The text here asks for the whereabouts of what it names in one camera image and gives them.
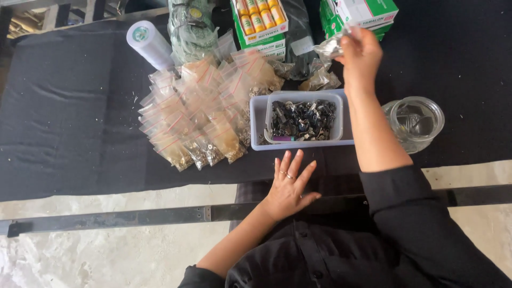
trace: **woman's left hand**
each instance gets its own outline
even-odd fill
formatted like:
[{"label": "woman's left hand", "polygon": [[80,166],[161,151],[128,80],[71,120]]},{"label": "woman's left hand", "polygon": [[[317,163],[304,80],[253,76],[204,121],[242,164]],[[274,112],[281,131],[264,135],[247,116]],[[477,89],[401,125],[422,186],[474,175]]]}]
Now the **woman's left hand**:
[{"label": "woman's left hand", "polygon": [[275,159],[274,182],[267,197],[261,202],[261,206],[275,221],[297,213],[322,196],[317,192],[302,196],[304,187],[316,168],[316,161],[313,161],[298,176],[303,156],[304,152],[299,149],[293,161],[290,151],[286,151],[282,162],[279,158]]}]

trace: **concrete floor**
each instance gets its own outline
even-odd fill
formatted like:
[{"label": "concrete floor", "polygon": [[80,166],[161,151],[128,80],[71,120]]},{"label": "concrete floor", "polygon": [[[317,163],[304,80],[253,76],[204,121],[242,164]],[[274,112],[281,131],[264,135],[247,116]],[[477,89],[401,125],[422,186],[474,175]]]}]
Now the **concrete floor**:
[{"label": "concrete floor", "polygon": [[[512,161],[423,170],[433,188],[512,183]],[[0,219],[232,203],[235,185],[0,203]],[[451,208],[468,237],[512,277],[512,204]],[[176,287],[228,222],[0,236],[0,287]]]}]

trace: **yellow thread spool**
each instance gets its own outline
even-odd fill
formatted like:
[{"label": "yellow thread spool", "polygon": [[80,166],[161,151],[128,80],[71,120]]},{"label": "yellow thread spool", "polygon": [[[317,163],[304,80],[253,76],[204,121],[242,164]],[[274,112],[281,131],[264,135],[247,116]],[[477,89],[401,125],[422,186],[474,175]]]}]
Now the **yellow thread spool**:
[{"label": "yellow thread spool", "polygon": [[263,20],[258,13],[251,15],[251,20],[252,24],[254,25],[254,29],[256,29],[256,33],[265,31],[265,25],[263,25]]},{"label": "yellow thread spool", "polygon": [[240,16],[249,15],[249,9],[247,9],[247,4],[245,0],[237,0],[237,8]]},{"label": "yellow thread spool", "polygon": [[281,7],[274,6],[274,7],[270,8],[270,11],[272,12],[272,16],[274,17],[276,25],[286,22],[285,15],[283,14]]},{"label": "yellow thread spool", "polygon": [[258,6],[254,0],[247,0],[247,7],[249,8],[249,14],[259,13]]},{"label": "yellow thread spool", "polygon": [[258,5],[258,9],[260,11],[268,9],[268,4],[266,0],[256,0],[256,4]]},{"label": "yellow thread spool", "polygon": [[261,11],[261,18],[263,19],[263,24],[267,29],[275,27],[274,19],[272,18],[272,14],[268,10]]},{"label": "yellow thread spool", "polygon": [[268,6],[270,8],[272,8],[272,7],[276,6],[276,5],[279,5],[278,0],[268,0]]},{"label": "yellow thread spool", "polygon": [[254,34],[254,27],[252,26],[251,19],[249,19],[249,16],[244,15],[241,18],[242,20],[242,26],[244,27],[245,35],[251,35]]}]

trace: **glass jar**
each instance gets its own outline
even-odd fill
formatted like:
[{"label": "glass jar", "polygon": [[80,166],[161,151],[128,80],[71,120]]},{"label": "glass jar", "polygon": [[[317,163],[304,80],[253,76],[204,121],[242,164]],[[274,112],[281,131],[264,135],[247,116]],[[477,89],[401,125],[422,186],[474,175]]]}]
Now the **glass jar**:
[{"label": "glass jar", "polygon": [[425,149],[444,126],[441,108],[425,97],[391,101],[382,109],[395,137],[409,154]]}]

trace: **paper roll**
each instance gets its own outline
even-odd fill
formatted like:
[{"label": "paper roll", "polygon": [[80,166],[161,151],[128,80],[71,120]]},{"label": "paper roll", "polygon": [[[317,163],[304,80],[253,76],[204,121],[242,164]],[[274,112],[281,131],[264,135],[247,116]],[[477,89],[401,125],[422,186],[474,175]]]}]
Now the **paper roll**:
[{"label": "paper roll", "polygon": [[172,48],[153,23],[143,20],[133,24],[126,34],[126,41],[157,70],[174,65]]}]

